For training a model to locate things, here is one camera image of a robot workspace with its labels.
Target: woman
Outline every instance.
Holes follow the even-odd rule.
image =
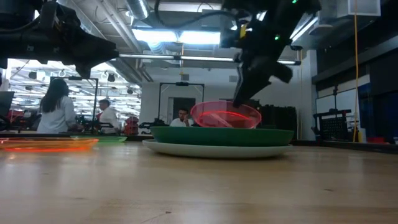
[[[75,106],[68,97],[69,88],[62,79],[51,81],[47,93],[40,102],[42,120],[37,133],[58,134],[76,126]]]

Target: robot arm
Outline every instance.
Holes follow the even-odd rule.
[[[40,16],[33,18],[35,9]],[[91,68],[118,57],[116,44],[87,34],[74,10],[56,1],[4,0],[0,4],[0,67],[8,58],[61,61],[89,78]]]
[[[271,75],[288,83],[291,69],[277,62],[302,16],[321,9],[319,0],[226,0],[223,9],[237,11],[242,19],[251,16],[245,24],[238,24],[239,34],[224,30],[221,47],[242,49],[236,56],[239,81],[234,94],[234,106],[238,107],[257,92],[270,85]],[[265,13],[261,20],[256,16]]]

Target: desk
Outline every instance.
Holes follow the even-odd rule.
[[[294,147],[278,159],[0,151],[2,224],[397,223],[398,157]]]

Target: white plate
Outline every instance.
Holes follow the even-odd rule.
[[[143,140],[149,149],[175,156],[203,158],[248,159],[278,156],[292,149],[292,146],[276,147],[239,147],[239,146],[195,146],[186,144],[160,143],[155,140]]]

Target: computer monitor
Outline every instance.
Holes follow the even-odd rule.
[[[0,91],[0,115],[7,117],[11,108],[12,99],[14,97],[13,91]]]

